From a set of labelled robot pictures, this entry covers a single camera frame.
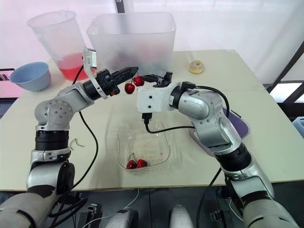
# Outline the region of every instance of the white cable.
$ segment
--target white cable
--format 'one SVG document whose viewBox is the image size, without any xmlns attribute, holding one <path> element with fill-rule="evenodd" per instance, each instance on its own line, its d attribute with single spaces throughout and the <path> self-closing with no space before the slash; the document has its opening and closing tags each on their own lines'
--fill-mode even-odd
<svg viewBox="0 0 304 228">
<path fill-rule="evenodd" d="M 238 217 L 239 220 L 243 221 L 243 219 L 242 219 L 240 216 L 238 216 L 238 215 L 236 214 L 236 212 L 232 209 L 232 207 L 231 207 L 231 202 L 232 202 L 232 199 L 230 199 L 230 202 L 229 202 L 229 208 L 230 208 L 230 210 L 233 212 L 233 214 L 234 214 L 235 216 Z"/>
<path fill-rule="evenodd" d="M 125 206 L 123 209 L 127 208 L 128 206 L 130 206 L 132 203 L 134 203 L 134 201 L 137 199 L 139 195 L 139 189 L 137 190 L 137 195 L 136 197 L 131 201 L 131 203 L 129 203 L 127 206 Z M 88 222 L 87 224 L 85 224 L 82 228 L 85 228 L 87 225 L 91 224 L 92 222 L 94 221 L 97 221 L 97 220 L 100 220 L 100 219 L 105 219 L 105 218 L 108 218 L 108 217 L 112 217 L 113 215 L 115 215 L 116 213 L 112 214 L 112 215 L 108 215 L 108 216 L 105 216 L 105 217 L 101 217 L 101 218 L 96 218 L 96 219 L 93 219 L 92 221 Z"/>
</svg>

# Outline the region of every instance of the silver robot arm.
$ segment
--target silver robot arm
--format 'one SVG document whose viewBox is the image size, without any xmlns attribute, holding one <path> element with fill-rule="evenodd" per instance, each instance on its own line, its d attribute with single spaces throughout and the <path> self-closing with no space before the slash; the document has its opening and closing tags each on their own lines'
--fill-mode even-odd
<svg viewBox="0 0 304 228">
<path fill-rule="evenodd" d="M 200 92 L 189 82 L 170 82 L 166 75 L 143 76 L 155 88 L 140 88 L 137 109 L 147 124 L 153 112 L 178 109 L 188 116 L 199 140 L 215 155 L 225 174 L 234 203 L 244 208 L 244 225 L 250 228 L 295 228 L 291 215 L 274 201 L 272 185 L 224 115 L 222 100 L 215 92 Z"/>
<path fill-rule="evenodd" d="M 84 50 L 84 69 L 90 80 L 78 82 L 35 109 L 36 145 L 31 152 L 27 192 L 15 195 L 0 205 L 0 228 L 39 228 L 58 198 L 73 188 L 75 168 L 68 161 L 69 122 L 73 115 L 102 97 L 120 92 L 117 85 L 131 79 L 137 67 L 109 73 L 96 70 L 95 51 Z"/>
</svg>

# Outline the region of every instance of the plastic bin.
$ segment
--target plastic bin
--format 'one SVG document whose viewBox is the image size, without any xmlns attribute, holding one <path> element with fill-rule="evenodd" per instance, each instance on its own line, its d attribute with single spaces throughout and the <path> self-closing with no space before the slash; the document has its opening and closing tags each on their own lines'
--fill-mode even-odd
<svg viewBox="0 0 304 228">
<path fill-rule="evenodd" d="M 65 10 L 45 13 L 30 19 L 27 25 L 33 29 L 64 77 L 73 81 L 83 65 L 85 46 L 76 13 Z M 85 78 L 87 75 L 83 70 L 78 80 Z"/>
<path fill-rule="evenodd" d="M 164 129 L 158 120 L 150 121 L 152 131 Z M 119 155 L 118 163 L 124 170 L 131 174 L 141 174 L 154 168 L 160 169 L 170 156 L 170 146 L 165 132 L 150 134 L 146 131 L 143 122 L 131 122 L 118 131 Z M 148 166 L 136 169 L 127 169 L 129 160 L 147 161 Z"/>
<path fill-rule="evenodd" d="M 87 29 L 97 51 L 97 68 L 110 72 L 139 67 L 138 73 L 164 75 L 169 70 L 175 40 L 170 13 L 104 14 Z"/>
<path fill-rule="evenodd" d="M 304 138 L 304 116 L 300 116 L 293 121 L 293 125 Z"/>
</svg>

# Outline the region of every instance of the red cherry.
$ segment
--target red cherry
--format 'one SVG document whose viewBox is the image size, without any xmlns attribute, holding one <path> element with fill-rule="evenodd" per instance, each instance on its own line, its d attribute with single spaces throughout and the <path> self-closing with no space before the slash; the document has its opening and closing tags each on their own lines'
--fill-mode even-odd
<svg viewBox="0 0 304 228">
<path fill-rule="evenodd" d="M 140 76 L 133 78 L 133 82 L 136 86 L 143 86 L 144 84 L 144 80 Z"/>
<path fill-rule="evenodd" d="M 131 83 L 126 83 L 124 85 L 124 90 L 127 94 L 132 94 L 135 90 L 135 86 Z"/>
<path fill-rule="evenodd" d="M 136 161 L 129 160 L 129 162 L 127 164 L 127 169 L 136 169 L 136 167 L 137 167 Z"/>
<path fill-rule="evenodd" d="M 148 166 L 148 163 L 147 163 L 145 160 L 139 159 L 139 160 L 137 161 L 137 167 L 138 167 L 138 168 L 146 167 L 146 166 Z"/>
</svg>

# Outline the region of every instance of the blue bowl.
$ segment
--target blue bowl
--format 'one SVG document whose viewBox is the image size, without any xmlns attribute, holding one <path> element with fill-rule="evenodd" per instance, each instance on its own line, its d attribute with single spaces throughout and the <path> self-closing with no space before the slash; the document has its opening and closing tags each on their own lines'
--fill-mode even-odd
<svg viewBox="0 0 304 228">
<path fill-rule="evenodd" d="M 51 74 L 48 70 L 48 64 L 35 62 L 19 67 L 9 76 L 9 79 L 21 88 L 39 91 L 49 86 Z"/>
</svg>

